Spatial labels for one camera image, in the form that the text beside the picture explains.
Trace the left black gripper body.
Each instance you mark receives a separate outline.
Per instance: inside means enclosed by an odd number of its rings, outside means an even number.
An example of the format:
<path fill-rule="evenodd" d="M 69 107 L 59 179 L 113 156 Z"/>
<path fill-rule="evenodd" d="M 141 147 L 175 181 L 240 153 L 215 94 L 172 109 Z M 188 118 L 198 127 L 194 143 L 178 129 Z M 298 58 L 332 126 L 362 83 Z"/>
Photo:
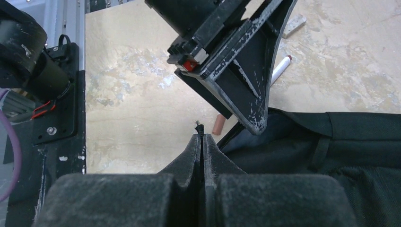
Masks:
<path fill-rule="evenodd" d="M 175 73 L 192 71 L 244 21 L 247 0 L 147 0 L 178 37 L 167 49 Z"/>

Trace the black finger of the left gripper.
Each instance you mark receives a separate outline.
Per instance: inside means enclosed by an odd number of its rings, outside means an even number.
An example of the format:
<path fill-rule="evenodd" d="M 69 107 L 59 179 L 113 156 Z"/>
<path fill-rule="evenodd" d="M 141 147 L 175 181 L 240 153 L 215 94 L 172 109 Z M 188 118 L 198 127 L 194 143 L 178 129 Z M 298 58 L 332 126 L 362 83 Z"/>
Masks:
<path fill-rule="evenodd" d="M 270 82 L 280 40 L 294 0 L 265 0 L 193 71 L 196 78 L 252 134 L 268 123 Z"/>
<path fill-rule="evenodd" d="M 178 78 L 180 78 L 186 85 L 188 85 L 192 90 L 194 90 L 198 95 L 200 95 L 206 102 L 208 102 L 224 117 L 229 119 L 233 115 L 232 112 L 223 105 L 223 102 L 218 100 L 196 78 L 182 74 L 182 72 L 179 69 L 176 69 L 174 73 Z"/>

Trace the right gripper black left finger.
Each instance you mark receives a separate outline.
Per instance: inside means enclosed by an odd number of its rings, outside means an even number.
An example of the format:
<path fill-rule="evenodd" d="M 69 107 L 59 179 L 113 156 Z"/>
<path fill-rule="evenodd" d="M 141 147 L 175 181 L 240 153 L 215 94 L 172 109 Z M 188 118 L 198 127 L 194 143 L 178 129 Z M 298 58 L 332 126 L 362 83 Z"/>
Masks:
<path fill-rule="evenodd" d="M 201 137 L 157 174 L 68 174 L 51 186 L 36 227 L 195 227 Z"/>

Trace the black student backpack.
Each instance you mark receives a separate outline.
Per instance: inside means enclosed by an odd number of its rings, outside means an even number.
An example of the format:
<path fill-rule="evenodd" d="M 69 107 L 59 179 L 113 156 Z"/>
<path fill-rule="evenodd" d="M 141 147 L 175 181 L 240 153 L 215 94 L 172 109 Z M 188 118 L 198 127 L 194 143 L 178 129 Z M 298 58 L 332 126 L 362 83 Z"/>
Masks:
<path fill-rule="evenodd" d="M 249 175 L 324 175 L 339 182 L 356 227 L 401 224 L 401 116 L 270 109 L 266 131 L 236 124 L 216 143 Z"/>

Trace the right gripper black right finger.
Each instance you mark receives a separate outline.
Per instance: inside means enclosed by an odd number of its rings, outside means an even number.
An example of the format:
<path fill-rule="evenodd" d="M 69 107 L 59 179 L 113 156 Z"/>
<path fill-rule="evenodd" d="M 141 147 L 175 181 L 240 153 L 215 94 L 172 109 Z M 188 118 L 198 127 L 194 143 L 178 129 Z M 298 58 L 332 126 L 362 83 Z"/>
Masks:
<path fill-rule="evenodd" d="M 249 175 L 203 136 L 204 227 L 355 227 L 339 182 L 324 175 Z"/>

